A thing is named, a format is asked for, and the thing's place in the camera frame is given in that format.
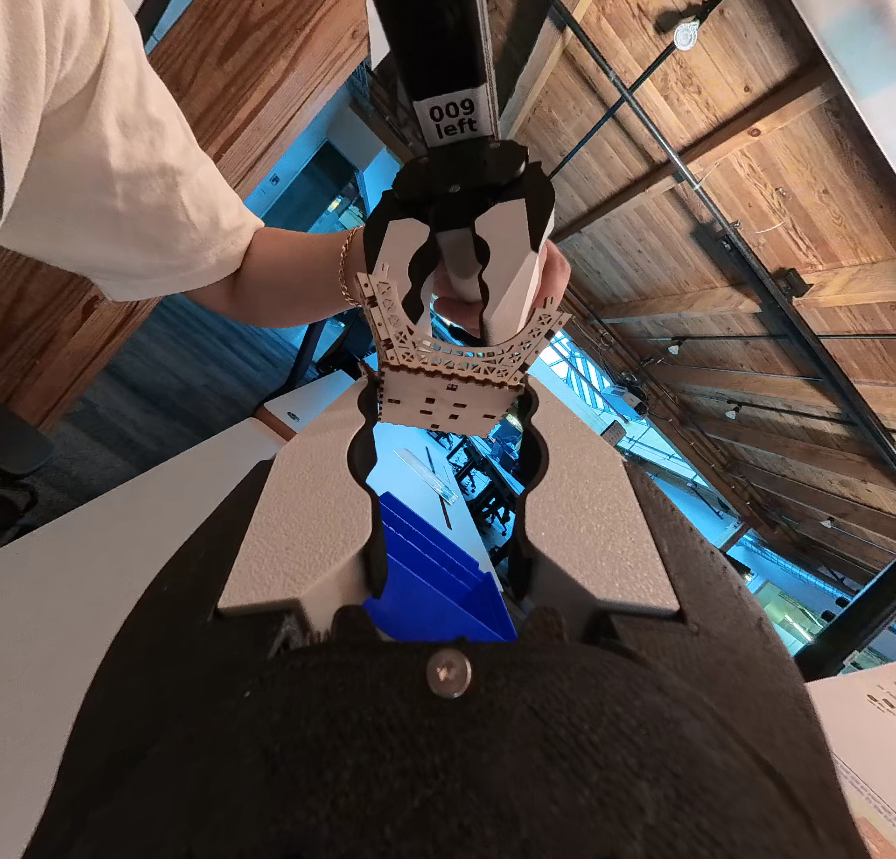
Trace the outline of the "round white ceiling lamp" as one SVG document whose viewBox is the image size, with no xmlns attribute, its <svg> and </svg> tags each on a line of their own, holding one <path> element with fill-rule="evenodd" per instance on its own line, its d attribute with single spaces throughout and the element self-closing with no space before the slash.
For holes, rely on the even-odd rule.
<svg viewBox="0 0 896 859">
<path fill-rule="evenodd" d="M 665 57 L 678 51 L 693 49 L 698 41 L 701 26 L 724 0 L 706 0 L 690 4 L 684 9 L 665 9 L 654 22 L 657 35 L 671 34 L 671 39 L 663 51 Z"/>
</svg>

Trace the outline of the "white table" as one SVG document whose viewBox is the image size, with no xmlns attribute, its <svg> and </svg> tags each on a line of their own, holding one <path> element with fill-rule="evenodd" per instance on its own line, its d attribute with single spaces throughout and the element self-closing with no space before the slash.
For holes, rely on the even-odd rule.
<svg viewBox="0 0 896 859">
<path fill-rule="evenodd" d="M 356 380 L 345 372 L 333 372 L 260 405 L 254 417 L 283 439 L 300 433 L 324 412 Z M 446 452 L 422 429 L 377 423 L 374 428 L 377 463 L 367 478 L 377 493 L 392 493 L 404 504 L 443 532 L 473 557 L 479 568 L 497 577 L 487 549 L 462 498 L 460 486 Z M 456 496 L 444 505 L 440 494 L 406 459 L 413 455 Z"/>
</svg>

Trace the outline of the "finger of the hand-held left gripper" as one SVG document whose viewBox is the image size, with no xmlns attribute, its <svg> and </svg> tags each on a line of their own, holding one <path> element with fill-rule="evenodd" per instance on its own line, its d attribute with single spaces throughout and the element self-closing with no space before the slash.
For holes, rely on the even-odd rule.
<svg viewBox="0 0 896 859">
<path fill-rule="evenodd" d="M 429 225 L 403 218 L 388 223 L 373 272 L 392 285 L 405 316 L 428 317 L 440 260 Z"/>
<path fill-rule="evenodd" d="M 474 223 L 476 237 L 488 248 L 488 260 L 480 276 L 487 290 L 481 330 L 486 343 L 514 338 L 532 314 L 543 266 L 540 253 L 545 217 L 537 212 L 536 235 L 532 237 L 529 204 L 526 199 L 495 204 Z"/>
</svg>

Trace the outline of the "black office chair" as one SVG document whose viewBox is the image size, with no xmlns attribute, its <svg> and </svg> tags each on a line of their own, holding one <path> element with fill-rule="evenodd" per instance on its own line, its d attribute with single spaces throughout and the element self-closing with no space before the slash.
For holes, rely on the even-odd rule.
<svg viewBox="0 0 896 859">
<path fill-rule="evenodd" d="M 27 517 L 39 503 L 29 477 L 48 462 L 53 445 L 48 436 L 1 404 L 1 544 L 34 527 Z"/>
</svg>

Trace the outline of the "wooden lattice tower base model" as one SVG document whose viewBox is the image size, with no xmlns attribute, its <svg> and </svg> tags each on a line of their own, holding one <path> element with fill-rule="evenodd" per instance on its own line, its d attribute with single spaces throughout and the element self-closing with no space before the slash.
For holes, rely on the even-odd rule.
<svg viewBox="0 0 896 859">
<path fill-rule="evenodd" d="M 530 368 L 571 314 L 548 299 L 505 342 L 454 345 L 424 335 L 410 322 L 387 270 L 356 276 L 375 338 L 379 420 L 487 436 L 523 395 Z"/>
</svg>

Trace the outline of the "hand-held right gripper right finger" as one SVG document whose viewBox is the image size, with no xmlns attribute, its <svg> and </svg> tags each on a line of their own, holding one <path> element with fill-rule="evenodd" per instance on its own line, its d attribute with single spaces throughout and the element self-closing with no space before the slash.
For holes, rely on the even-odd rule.
<svg viewBox="0 0 896 859">
<path fill-rule="evenodd" d="M 507 575 L 523 606 L 558 610 L 569 629 L 600 613 L 679 613 L 621 455 L 543 383 L 520 400 L 520 473 Z"/>
</svg>

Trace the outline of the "person's left hand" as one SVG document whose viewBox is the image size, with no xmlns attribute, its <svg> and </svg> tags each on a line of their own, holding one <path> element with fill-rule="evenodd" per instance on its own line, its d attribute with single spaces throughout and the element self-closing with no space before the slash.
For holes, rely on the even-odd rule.
<svg viewBox="0 0 896 859">
<path fill-rule="evenodd" d="M 571 275 L 571 266 L 564 254 L 551 240 L 543 246 L 539 260 L 542 264 L 538 288 L 532 296 L 532 303 L 525 312 L 522 324 L 526 325 L 532 314 L 542 309 L 545 302 L 559 304 L 566 291 Z M 483 337 L 480 327 L 483 322 L 482 303 L 466 302 L 456 290 L 450 279 L 443 259 L 434 269 L 432 284 L 432 307 L 436 314 L 446 321 L 460 327 L 472 337 L 481 338 L 485 345 L 498 345 L 510 337 Z"/>
</svg>

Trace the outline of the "blue plastic bin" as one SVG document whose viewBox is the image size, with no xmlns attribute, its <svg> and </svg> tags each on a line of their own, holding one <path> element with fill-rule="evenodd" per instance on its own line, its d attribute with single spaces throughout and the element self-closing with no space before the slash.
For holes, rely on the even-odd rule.
<svg viewBox="0 0 896 859">
<path fill-rule="evenodd" d="M 395 641 L 511 642 L 517 632 L 495 578 L 391 493 L 380 496 L 388 559 L 383 594 L 364 601 Z"/>
</svg>

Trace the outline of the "clear plastic packet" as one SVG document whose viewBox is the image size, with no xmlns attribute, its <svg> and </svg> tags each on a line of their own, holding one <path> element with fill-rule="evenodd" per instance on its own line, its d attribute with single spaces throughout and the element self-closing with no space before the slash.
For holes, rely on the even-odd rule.
<svg viewBox="0 0 896 859">
<path fill-rule="evenodd" d="M 394 454 L 438 496 L 445 506 L 453 506 L 459 499 L 459 487 L 454 481 L 454 476 L 448 472 L 437 472 L 429 452 L 426 461 L 407 448 L 398 448 L 394 450 Z"/>
</svg>

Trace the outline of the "grey desk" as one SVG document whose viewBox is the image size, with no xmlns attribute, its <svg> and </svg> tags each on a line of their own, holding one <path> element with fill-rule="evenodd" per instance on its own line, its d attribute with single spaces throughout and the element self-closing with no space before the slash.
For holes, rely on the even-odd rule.
<svg viewBox="0 0 896 859">
<path fill-rule="evenodd" d="M 85 692 L 137 600 L 284 444 L 247 419 L 2 549 L 2 857 L 27 846 Z"/>
</svg>

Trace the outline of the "black lighting rod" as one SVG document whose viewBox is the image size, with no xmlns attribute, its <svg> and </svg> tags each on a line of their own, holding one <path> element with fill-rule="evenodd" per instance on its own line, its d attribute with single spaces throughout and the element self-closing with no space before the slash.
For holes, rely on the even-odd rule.
<svg viewBox="0 0 896 859">
<path fill-rule="evenodd" d="M 673 57 L 676 54 L 681 54 L 681 53 L 687 52 L 687 51 L 678 51 L 672 55 L 665 57 L 663 55 L 663 51 L 652 61 L 652 63 L 646 69 L 644 69 L 644 71 L 633 81 L 633 83 L 631 83 L 626 88 L 627 90 L 629 90 L 631 93 L 637 92 L 645 83 L 647 83 L 651 79 L 651 77 L 659 70 L 659 68 L 669 58 Z M 550 171 L 550 174 L 548 175 L 548 177 L 550 179 L 554 179 L 554 177 L 561 170 L 566 168 L 566 165 L 572 159 L 574 159 L 583 148 L 585 148 L 587 146 L 588 142 L 594 136 L 596 136 L 598 134 L 598 132 L 601 128 L 603 128 L 605 125 L 607 125 L 611 121 L 611 119 L 621 110 L 621 108 L 624 105 L 626 105 L 626 102 L 622 97 L 620 97 L 611 106 L 609 106 L 607 108 L 607 110 L 601 115 L 601 117 L 588 129 L 588 131 L 584 134 L 584 136 L 574 145 L 574 147 L 568 151 L 568 153 L 561 159 L 560 162 L 558 162 L 556 164 L 554 169 Z"/>
</svg>

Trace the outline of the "instruction booklet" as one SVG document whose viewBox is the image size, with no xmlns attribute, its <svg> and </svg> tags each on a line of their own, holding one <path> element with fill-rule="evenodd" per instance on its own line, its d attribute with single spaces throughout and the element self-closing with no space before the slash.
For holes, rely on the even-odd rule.
<svg viewBox="0 0 896 859">
<path fill-rule="evenodd" d="M 895 663 L 807 685 L 841 790 L 874 858 L 895 856 Z"/>
</svg>

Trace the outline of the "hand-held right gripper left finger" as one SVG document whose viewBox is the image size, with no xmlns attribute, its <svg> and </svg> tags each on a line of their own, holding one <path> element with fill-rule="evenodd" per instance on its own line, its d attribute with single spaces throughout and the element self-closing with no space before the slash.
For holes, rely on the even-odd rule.
<svg viewBox="0 0 896 859">
<path fill-rule="evenodd" d="M 377 386 L 356 380 L 277 454 L 218 598 L 228 616 L 294 612 L 329 631 L 343 606 L 382 596 L 388 577 L 377 457 Z"/>
</svg>

